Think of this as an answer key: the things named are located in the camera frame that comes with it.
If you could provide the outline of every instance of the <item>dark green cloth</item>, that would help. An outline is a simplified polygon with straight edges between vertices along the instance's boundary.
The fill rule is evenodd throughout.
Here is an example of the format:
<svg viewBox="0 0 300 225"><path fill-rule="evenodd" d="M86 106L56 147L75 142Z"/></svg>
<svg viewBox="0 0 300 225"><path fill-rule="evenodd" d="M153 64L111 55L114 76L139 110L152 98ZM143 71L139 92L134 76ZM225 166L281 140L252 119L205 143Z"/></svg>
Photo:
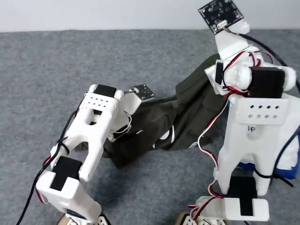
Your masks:
<svg viewBox="0 0 300 225"><path fill-rule="evenodd" d="M130 131L115 142L105 142L105 153L118 168L149 150L187 149L197 141L225 102L223 96L214 93L204 72L218 58L219 55L209 57L190 76L176 85L177 99L142 104L132 116ZM160 140L168 130L168 137ZM201 139L201 144L210 143L214 133L212 127Z"/></svg>

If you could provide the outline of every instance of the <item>black cable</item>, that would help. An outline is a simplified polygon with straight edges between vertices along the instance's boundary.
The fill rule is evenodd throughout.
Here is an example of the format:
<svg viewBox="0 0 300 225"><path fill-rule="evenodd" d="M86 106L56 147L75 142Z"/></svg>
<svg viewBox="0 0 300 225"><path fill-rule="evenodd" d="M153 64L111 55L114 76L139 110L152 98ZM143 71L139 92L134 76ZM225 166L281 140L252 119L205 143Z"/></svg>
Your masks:
<svg viewBox="0 0 300 225"><path fill-rule="evenodd" d="M209 225L211 225L210 222L208 222L206 219L203 219L204 222L208 223Z"/></svg>
<svg viewBox="0 0 300 225"><path fill-rule="evenodd" d="M51 162L55 159L55 157L58 155L58 153L59 153L59 151L60 151L60 147L62 146L62 142L67 138L67 137L64 138L64 135L65 135L65 133L66 133L66 131L67 131L67 128L68 128L68 126L69 126L69 124L70 124L70 122L71 122L73 116L76 114L76 112L77 112L77 111L72 112L72 114L70 115L70 117L69 117L69 119L68 119L68 121L67 121L65 127L63 128L63 130L62 130L62 132L61 132L61 135L60 135L60 138L59 138L59 140L57 141L58 144L57 144L56 152L53 154L53 156L49 159L49 161L48 161L47 163L45 163L45 165L44 165L44 166L39 170L39 172L37 173L37 175L36 175L36 177L35 177L35 179L34 179L34 181L33 181L33 183L32 183L31 190L30 190L30 192L29 192L29 195L28 195L26 204L25 204L25 206L24 206L24 208L23 208L23 211L22 211L22 213L21 213L21 216L20 216L18 222L16 223L16 225L21 224L21 221L22 221L23 218L24 218L24 215L25 215L25 213L26 213L26 210L27 210L27 208L28 208L28 206L29 206L29 203L30 203L30 201L31 201L31 198L32 198L32 195L33 195L35 186L36 186L36 184L37 184L37 182L38 182L39 176L44 172L44 170L50 165L50 163L51 163Z"/></svg>
<svg viewBox="0 0 300 225"><path fill-rule="evenodd" d="M298 135L298 133L300 132L300 125L298 126L298 128L296 129L296 131L293 133L293 135L290 137L289 140L287 140L287 142L285 143L285 145L282 147L282 149L280 150L275 164L274 164L274 168L273 168L273 177L276 176L276 169L277 169L277 165L280 161L281 156L283 155L284 151L286 150L286 148L289 146L289 144L294 140L294 138Z"/></svg>
<svg viewBox="0 0 300 225"><path fill-rule="evenodd" d="M73 220L72 218L70 218L70 219L73 223L76 223L76 225L79 225L75 220Z"/></svg>
<svg viewBox="0 0 300 225"><path fill-rule="evenodd" d="M125 93L125 94L128 94L128 93L136 93L136 91L135 91L135 90L130 90L130 91L125 91L124 93Z"/></svg>

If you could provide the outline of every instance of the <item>white wire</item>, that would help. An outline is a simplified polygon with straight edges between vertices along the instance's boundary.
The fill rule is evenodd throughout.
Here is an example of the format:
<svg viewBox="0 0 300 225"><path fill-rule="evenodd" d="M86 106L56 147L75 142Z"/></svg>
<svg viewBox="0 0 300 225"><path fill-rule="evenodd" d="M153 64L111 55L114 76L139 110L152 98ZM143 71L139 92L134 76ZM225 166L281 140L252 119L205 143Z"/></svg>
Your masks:
<svg viewBox="0 0 300 225"><path fill-rule="evenodd" d="M267 52L267 51L260 51L260 50L259 50L259 51L254 51L254 53L264 53L264 54L267 54L267 55L271 58L272 63L274 63L274 61L275 61L273 55L272 55L270 52Z"/></svg>
<svg viewBox="0 0 300 225"><path fill-rule="evenodd" d="M200 139L203 137L203 135L205 135L205 133L211 128L211 126L215 123L215 121L217 120L217 118L224 112L226 106L228 105L228 100L226 100L226 104L223 107L223 109L220 111L220 113L213 119L213 121L211 121L211 123L205 128L205 130L202 132L202 134L200 134L200 136L198 137L198 147L199 149L206 153L207 155L209 155L209 157L211 157L211 159L214 161L216 168L218 169L218 163L217 161L213 158L213 156L211 154L209 154L206 150L204 150L201 145L200 145Z"/></svg>
<svg viewBox="0 0 300 225"><path fill-rule="evenodd" d="M190 211L189 217L191 217L192 220L195 220L195 218L193 217L194 211L198 211L199 209L200 209L200 207L195 207Z"/></svg>
<svg viewBox="0 0 300 225"><path fill-rule="evenodd" d="M132 117L129 113L127 113L126 111L124 111L125 115L128 117L129 121L127 124L127 127L125 127L122 131L116 131L114 132L115 134L122 134L123 132L125 132L127 129L129 129L131 122L132 122Z"/></svg>
<svg viewBox="0 0 300 225"><path fill-rule="evenodd" d="M217 181L217 180L214 179L214 181L211 182L211 183L208 185L208 193L209 193L211 196L215 197L215 198L219 198L219 196L213 194L213 193L210 191L210 187L212 187L216 181Z"/></svg>

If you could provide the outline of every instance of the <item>wire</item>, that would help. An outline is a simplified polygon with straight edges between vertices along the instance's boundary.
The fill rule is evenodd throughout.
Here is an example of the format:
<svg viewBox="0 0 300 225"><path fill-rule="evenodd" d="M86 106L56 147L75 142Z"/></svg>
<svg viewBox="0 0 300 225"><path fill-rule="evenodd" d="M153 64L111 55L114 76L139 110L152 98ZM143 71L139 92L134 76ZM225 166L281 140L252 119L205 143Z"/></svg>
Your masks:
<svg viewBox="0 0 300 225"><path fill-rule="evenodd" d="M295 132L292 134L292 136L289 138L289 140L287 140L287 142L284 144L284 146L282 147L282 149L280 150L280 152L279 152L279 154L278 154L278 156L276 158L275 164L274 164L273 173L272 173L273 176L276 174L276 169L277 169L278 163L279 163L280 158L282 157L284 151L290 145L290 143L294 140L294 138L298 135L299 132L300 132L300 125L295 130Z"/></svg>
<svg viewBox="0 0 300 225"><path fill-rule="evenodd" d="M274 64L274 58L273 58L273 56L272 56L272 54L270 52L258 50L258 51L254 51L254 53L264 53L264 54L268 55L269 58L271 59L271 64Z"/></svg>
<svg viewBox="0 0 300 225"><path fill-rule="evenodd" d="M252 57L252 60L253 60L253 66L255 66L256 64L256 61L255 61L255 56L252 52L248 52L248 51L241 51L240 53L238 53L228 64L227 66L225 67L225 69L223 70L223 73L222 73L222 81L223 81L223 84L224 86L227 86L227 84L225 83L225 80L224 80L224 74L225 74L225 71L230 67L232 66L238 59L239 57L241 57L244 53L249 53L249 56Z"/></svg>
<svg viewBox="0 0 300 225"><path fill-rule="evenodd" d="M222 106L222 108L221 108L221 110L219 111L219 113L216 115L216 116L214 116L212 119L211 119L211 121L208 123L208 125L207 125L207 127L204 129L204 131L200 134L200 136L198 137L198 147L199 147L199 149L202 151L202 152L204 152L204 153L206 153L207 155L209 155L209 157L211 157L211 159L214 161L214 164L215 164L215 168L216 168L216 171L218 171L218 160L217 160L217 158L215 157L215 155L211 152L211 151L209 151L209 150L207 150L207 149L205 149L205 148L203 148L202 146L201 146L201 144L200 144L200 139L204 136L204 134L211 128L211 126L215 123L215 121L217 120L217 118L224 112L224 110L225 110L225 108L227 107L227 105L228 105L228 98L233 94L234 92L233 91L230 91L228 94L227 94L227 96L226 96L226 102L225 102L225 104ZM212 186L213 186L213 184L216 182L216 179L214 179L214 181L213 182L211 182L209 185L208 185L208 192L209 192L209 194L211 195L211 196L213 196L214 198L224 198L224 196L221 196L221 195L219 195L219 194L217 194L217 193L215 193L214 191L213 191L213 189L212 189Z"/></svg>
<svg viewBox="0 0 300 225"><path fill-rule="evenodd" d="M136 93L136 91L135 91L135 90L133 90L133 91L125 91L124 93L125 93L125 94L128 94L128 93Z"/></svg>
<svg viewBox="0 0 300 225"><path fill-rule="evenodd" d="M211 225L210 222L208 222L206 219L203 219L204 222L206 222L207 224Z"/></svg>
<svg viewBox="0 0 300 225"><path fill-rule="evenodd" d="M75 220L73 220L71 217L70 217L70 219L71 219L71 221L73 222L73 223L75 223L76 225L79 225Z"/></svg>
<svg viewBox="0 0 300 225"><path fill-rule="evenodd" d="M207 200L202 206L193 206L193 209L191 210L189 216L193 221L196 221L201 214L201 212L204 210L204 208L213 200L215 197L211 197L209 200Z"/></svg>
<svg viewBox="0 0 300 225"><path fill-rule="evenodd" d="M218 161L217 161L217 158L215 157L215 155L214 155L211 151L209 151L209 150L207 150L207 149L204 149L204 148L201 146L201 144L200 144L200 139L201 139L201 138L205 135L205 133L211 128L211 126L215 123L215 121L217 120L217 118L224 112L225 108L227 107L227 104L228 104L228 98L229 98L230 95L228 95L228 96L226 97L226 102L225 102L225 104L222 106L222 108L221 108L221 110L219 111L219 113L211 119L211 121L208 123L207 127L203 130L203 132L202 132L202 133L199 135L199 137L198 137L198 147L199 147L199 149L200 149L202 152L206 153L207 155L209 155L209 156L211 157L211 159L214 161L215 166L216 166L217 169L218 169Z"/></svg>
<svg viewBox="0 0 300 225"><path fill-rule="evenodd" d="M21 215L20 215L20 218L19 218L18 222L16 223L16 225L21 224L21 221L22 221L23 218L24 218L24 215L25 215L25 213L26 213L26 210L27 210L27 208L28 208L28 206L29 206L29 203L30 203L30 201L31 201L31 198L32 198L32 195L33 195L35 186L36 186L36 184L37 184L37 182L38 182L38 178L39 178L40 175L45 171L45 169L50 165L50 163L57 157L57 155L58 155L58 153L59 153L59 151L60 151L60 147L62 146L62 142L67 138L67 137L64 137L65 132L66 132L66 130L67 130L67 128L68 128L68 126L69 126L69 124L70 124L70 122L71 122L73 116L76 114L76 111L72 112L72 114L70 115L70 117L69 117L67 123L65 124L65 126L64 126L64 128L63 128L63 130L62 130L62 132L61 132L60 138L59 138L59 140L57 141L58 144L57 144L56 152L52 155L52 157L51 157L51 158L50 158L50 159L42 166L42 168L38 171L38 173L37 173L37 175L36 175L36 177L35 177L35 179L34 179L34 181L33 181L33 183L32 183L31 190L30 190L30 192L29 192L29 196L28 196L28 198L27 198L26 204L25 204L25 206L24 206L24 208L23 208L23 211L22 211L22 213L21 213Z"/></svg>
<svg viewBox="0 0 300 225"><path fill-rule="evenodd" d="M116 131L116 132L114 132L114 134L122 134L123 132L127 131L130 128L130 125L131 125L131 122L132 122L132 117L131 117L131 115L128 112L124 111L124 113L128 117L127 127L125 127L122 131Z"/></svg>

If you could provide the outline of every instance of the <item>red wire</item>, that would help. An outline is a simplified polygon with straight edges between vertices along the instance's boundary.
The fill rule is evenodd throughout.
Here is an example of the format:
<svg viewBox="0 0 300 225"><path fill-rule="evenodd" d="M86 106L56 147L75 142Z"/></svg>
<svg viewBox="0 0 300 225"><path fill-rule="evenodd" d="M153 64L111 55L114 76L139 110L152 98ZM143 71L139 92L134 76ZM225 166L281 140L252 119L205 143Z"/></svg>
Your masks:
<svg viewBox="0 0 300 225"><path fill-rule="evenodd" d="M36 193L37 193L37 196L38 196L38 199L40 200L40 202L42 204L45 204L45 202L43 201L43 198L42 198L41 194L39 193L39 191L36 188L35 188L35 190L36 190Z"/></svg>
<svg viewBox="0 0 300 225"><path fill-rule="evenodd" d="M215 198L219 198L219 199L223 199L223 196L219 196L216 194L216 192L214 192L214 190L212 189L212 186L210 186L210 192L214 195Z"/></svg>
<svg viewBox="0 0 300 225"><path fill-rule="evenodd" d="M260 59L258 59L258 63L257 63L257 67L260 67L262 65L262 61Z"/></svg>
<svg viewBox="0 0 300 225"><path fill-rule="evenodd" d="M211 197L209 200L207 200L200 209L197 210L196 215L192 218L194 221L197 220L197 218L200 216L201 212L203 211L203 209L208 205L208 203L211 202L211 200L215 199L215 197Z"/></svg>
<svg viewBox="0 0 300 225"><path fill-rule="evenodd" d="M43 165L45 165L50 159L51 159L51 156L49 156L47 159L45 159L43 162Z"/></svg>

